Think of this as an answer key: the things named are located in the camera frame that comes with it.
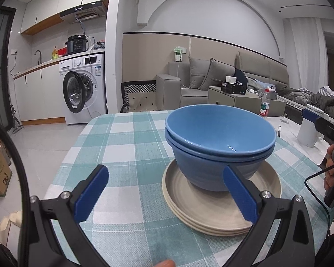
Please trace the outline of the right hand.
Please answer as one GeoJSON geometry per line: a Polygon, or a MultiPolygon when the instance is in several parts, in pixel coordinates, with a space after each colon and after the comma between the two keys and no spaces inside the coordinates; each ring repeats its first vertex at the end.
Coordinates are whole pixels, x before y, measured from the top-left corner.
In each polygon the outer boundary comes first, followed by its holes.
{"type": "MultiPolygon", "coordinates": [[[[330,145],[329,148],[327,149],[327,153],[325,157],[327,168],[334,165],[334,162],[331,158],[333,151],[334,151],[334,144],[330,145]]],[[[329,171],[325,173],[324,188],[325,190],[329,190],[333,186],[334,186],[334,168],[331,168],[329,171]]]]}

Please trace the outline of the left hand finger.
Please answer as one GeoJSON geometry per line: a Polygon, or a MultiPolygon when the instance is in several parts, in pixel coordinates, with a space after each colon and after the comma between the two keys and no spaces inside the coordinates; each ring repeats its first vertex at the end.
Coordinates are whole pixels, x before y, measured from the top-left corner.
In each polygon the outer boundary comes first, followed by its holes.
{"type": "Polygon", "coordinates": [[[176,267],[176,264],[173,260],[168,259],[168,260],[164,260],[162,262],[159,262],[154,267],[176,267]]]}

